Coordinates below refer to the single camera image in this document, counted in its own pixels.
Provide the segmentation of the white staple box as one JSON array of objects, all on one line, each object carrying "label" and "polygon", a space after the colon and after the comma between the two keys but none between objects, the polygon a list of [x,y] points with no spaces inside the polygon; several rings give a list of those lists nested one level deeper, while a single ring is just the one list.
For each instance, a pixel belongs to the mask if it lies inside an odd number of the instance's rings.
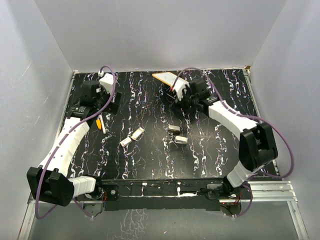
[{"label": "white staple box", "polygon": [[119,142],[119,144],[125,148],[126,146],[128,146],[133,140],[130,137],[126,137],[125,139],[123,139],[122,141]]}]

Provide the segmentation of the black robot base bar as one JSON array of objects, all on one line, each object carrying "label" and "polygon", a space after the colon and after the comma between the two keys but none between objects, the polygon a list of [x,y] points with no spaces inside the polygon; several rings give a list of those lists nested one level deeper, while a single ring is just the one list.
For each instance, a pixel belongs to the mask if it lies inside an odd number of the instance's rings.
[{"label": "black robot base bar", "polygon": [[175,179],[102,179],[97,183],[97,196],[81,195],[80,203],[101,204],[104,211],[204,209],[219,211],[224,203],[239,204],[250,200],[247,183],[230,195],[223,192],[221,178]]}]

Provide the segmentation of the white stapler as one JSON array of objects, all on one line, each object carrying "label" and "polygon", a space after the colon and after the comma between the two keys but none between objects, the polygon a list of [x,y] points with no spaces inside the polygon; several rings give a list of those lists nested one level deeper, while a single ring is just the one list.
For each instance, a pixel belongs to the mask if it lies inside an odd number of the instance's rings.
[{"label": "white stapler", "polygon": [[179,145],[186,145],[188,143],[188,138],[187,137],[183,137],[183,136],[179,136],[179,135],[176,135],[174,137],[174,142],[176,144],[179,144]]},{"label": "white stapler", "polygon": [[181,128],[176,125],[168,125],[167,132],[173,135],[179,135],[181,133]]}]

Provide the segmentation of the staple box tray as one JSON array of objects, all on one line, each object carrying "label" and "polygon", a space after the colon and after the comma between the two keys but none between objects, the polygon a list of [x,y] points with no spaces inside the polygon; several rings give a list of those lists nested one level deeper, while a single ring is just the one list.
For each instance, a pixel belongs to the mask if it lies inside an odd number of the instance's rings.
[{"label": "staple box tray", "polygon": [[139,127],[132,135],[131,135],[131,139],[133,141],[136,141],[137,139],[140,138],[140,136],[145,132],[145,130],[141,127]]}]

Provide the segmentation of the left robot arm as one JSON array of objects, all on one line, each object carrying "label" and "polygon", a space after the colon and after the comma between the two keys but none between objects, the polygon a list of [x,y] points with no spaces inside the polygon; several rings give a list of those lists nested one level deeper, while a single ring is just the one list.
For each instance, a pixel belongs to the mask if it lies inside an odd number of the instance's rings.
[{"label": "left robot arm", "polygon": [[32,197],[59,206],[87,194],[97,200],[103,195],[102,185],[93,176],[68,177],[70,163],[83,137],[101,112],[116,114],[120,95],[115,94],[113,77],[85,81],[78,101],[70,106],[62,130],[44,160],[38,167],[30,167],[27,181]]}]

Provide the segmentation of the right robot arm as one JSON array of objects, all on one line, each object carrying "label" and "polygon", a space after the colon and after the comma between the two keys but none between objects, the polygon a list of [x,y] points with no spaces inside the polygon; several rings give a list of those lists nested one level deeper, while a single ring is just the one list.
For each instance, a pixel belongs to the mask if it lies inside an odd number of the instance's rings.
[{"label": "right robot arm", "polygon": [[278,149],[272,127],[258,123],[229,107],[218,95],[212,95],[203,80],[188,83],[179,78],[170,90],[176,94],[176,102],[184,110],[197,109],[219,122],[238,140],[239,161],[223,180],[223,194],[233,199],[241,192],[241,185],[258,170],[278,157]]}]

